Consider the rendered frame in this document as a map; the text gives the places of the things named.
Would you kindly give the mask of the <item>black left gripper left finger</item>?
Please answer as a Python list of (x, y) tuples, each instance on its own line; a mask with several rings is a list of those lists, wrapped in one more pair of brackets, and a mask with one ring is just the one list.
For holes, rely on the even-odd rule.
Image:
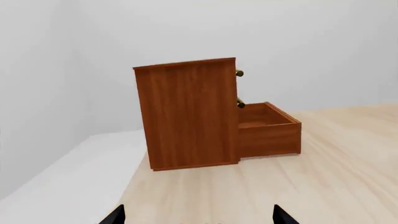
[(124, 205), (119, 205), (108, 216), (106, 216), (99, 224), (124, 224), (124, 223), (125, 223)]

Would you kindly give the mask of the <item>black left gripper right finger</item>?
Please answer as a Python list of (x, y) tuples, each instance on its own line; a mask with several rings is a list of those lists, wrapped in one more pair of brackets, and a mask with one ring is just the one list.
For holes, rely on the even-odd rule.
[(272, 219), (274, 224), (297, 224), (297, 221), (279, 205), (274, 205)]

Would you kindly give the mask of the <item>brown wooden open drawer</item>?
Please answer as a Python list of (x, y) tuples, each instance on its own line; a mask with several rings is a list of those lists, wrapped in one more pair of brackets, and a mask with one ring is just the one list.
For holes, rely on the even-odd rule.
[(270, 102), (238, 109), (238, 158), (300, 154), (302, 123)]

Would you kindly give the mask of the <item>brown wooden cabinet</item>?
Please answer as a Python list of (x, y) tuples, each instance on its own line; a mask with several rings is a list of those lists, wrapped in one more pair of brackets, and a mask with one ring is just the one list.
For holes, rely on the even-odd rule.
[(237, 164), (236, 59), (136, 67), (154, 171)]

